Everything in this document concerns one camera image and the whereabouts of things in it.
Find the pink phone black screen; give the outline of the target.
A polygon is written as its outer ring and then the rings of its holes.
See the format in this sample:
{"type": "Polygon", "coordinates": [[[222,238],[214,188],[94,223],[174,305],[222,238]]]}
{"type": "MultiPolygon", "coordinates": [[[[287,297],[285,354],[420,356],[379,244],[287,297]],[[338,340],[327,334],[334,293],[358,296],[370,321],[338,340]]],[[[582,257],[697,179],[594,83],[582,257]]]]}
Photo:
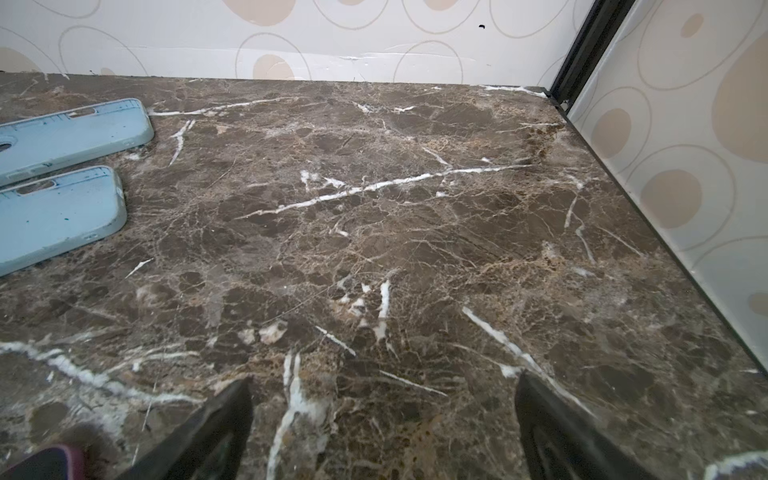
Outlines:
{"type": "Polygon", "coordinates": [[[39,450],[1,473],[1,480],[81,480],[84,478],[83,452],[64,444],[39,450]]]}

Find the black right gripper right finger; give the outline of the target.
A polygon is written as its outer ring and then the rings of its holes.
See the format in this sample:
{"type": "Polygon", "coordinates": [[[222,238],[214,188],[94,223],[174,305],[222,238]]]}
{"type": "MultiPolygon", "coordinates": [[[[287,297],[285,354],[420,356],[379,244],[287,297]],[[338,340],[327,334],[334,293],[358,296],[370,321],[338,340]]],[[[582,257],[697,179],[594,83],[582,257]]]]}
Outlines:
{"type": "Polygon", "coordinates": [[[515,412],[532,479],[654,477],[529,373],[518,381],[515,412]]]}

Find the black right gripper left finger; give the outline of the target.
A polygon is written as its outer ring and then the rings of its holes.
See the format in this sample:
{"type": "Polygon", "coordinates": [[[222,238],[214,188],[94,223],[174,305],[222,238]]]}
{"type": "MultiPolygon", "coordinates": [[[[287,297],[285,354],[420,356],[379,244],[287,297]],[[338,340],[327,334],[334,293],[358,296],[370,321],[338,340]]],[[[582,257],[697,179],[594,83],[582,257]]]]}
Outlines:
{"type": "Polygon", "coordinates": [[[234,381],[119,477],[234,479],[252,422],[248,382],[234,381]]]}

